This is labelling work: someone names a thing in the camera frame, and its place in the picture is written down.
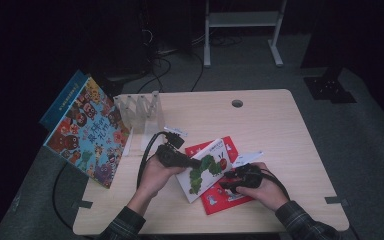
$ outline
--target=wooden tabletop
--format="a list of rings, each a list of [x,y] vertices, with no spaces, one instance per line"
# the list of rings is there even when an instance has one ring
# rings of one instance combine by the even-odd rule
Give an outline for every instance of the wooden tabletop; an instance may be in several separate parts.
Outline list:
[[[258,161],[267,164],[292,200],[316,221],[340,231],[348,229],[342,206],[326,203],[325,197],[335,197],[335,190],[288,90],[160,93],[160,98],[166,125],[188,133],[180,151],[224,136],[232,138],[239,154],[262,150],[264,156]],[[234,107],[234,100],[243,106]],[[121,159],[111,189],[89,180],[83,200],[93,204],[79,209],[73,226],[76,234],[99,234],[128,203],[136,189],[141,140],[141,133],[133,133],[129,155]],[[285,231],[274,213],[257,201],[206,215],[199,199],[189,204],[174,177],[144,217],[141,234]]]

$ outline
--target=green illustration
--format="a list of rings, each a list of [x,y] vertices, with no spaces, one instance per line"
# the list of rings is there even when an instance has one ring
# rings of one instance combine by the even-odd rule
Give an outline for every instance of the green illustration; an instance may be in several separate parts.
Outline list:
[[[220,162],[216,163],[215,159],[211,155],[206,155],[201,159],[201,167],[198,169],[192,169],[189,173],[189,177],[191,180],[191,189],[189,190],[190,194],[198,194],[201,189],[202,183],[202,173],[208,170],[213,176],[217,176],[221,174],[222,167]]]

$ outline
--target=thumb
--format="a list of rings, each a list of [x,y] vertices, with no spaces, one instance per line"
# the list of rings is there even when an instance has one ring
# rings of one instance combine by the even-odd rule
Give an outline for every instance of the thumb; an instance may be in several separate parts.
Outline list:
[[[236,191],[240,194],[243,194],[243,195],[246,195],[246,196],[250,196],[252,195],[252,189],[250,188],[247,188],[247,187],[236,187]]]

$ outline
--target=dark background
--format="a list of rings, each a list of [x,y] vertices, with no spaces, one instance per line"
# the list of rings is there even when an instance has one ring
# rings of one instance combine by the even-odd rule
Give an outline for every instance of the dark background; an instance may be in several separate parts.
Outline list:
[[[149,2],[0,1],[0,221],[46,138],[38,120],[76,69],[146,72],[152,49],[143,48],[140,27],[186,50],[188,36],[203,34],[204,0]],[[212,7],[266,9],[276,2],[214,0]],[[281,34],[301,33],[313,33],[303,68],[339,59],[384,109],[384,1],[289,1]],[[114,87],[99,80],[107,91]]]

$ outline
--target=children's book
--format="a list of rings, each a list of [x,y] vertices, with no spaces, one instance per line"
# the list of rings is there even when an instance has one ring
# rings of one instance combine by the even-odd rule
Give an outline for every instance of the children's book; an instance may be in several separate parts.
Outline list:
[[[238,157],[238,151],[233,144],[232,139],[230,136],[227,136],[222,138],[222,140],[224,142],[230,162],[234,163]],[[185,148],[185,154],[188,156],[193,156],[200,152],[201,149],[204,149],[206,146],[208,146],[210,143],[211,141],[187,147]],[[234,194],[229,189],[223,189],[219,184],[221,181],[228,182],[233,180],[227,179],[223,176],[201,195],[201,201],[204,205],[204,209],[207,215],[253,200],[251,197],[244,196],[240,193]]]
[[[224,172],[232,168],[222,139],[216,139],[207,144],[193,158],[201,160],[201,167],[198,169],[187,168],[176,175],[189,203],[199,198],[201,194],[223,177]]]
[[[51,131],[45,147],[105,188],[111,186],[130,131],[92,77],[77,71],[39,123]]]

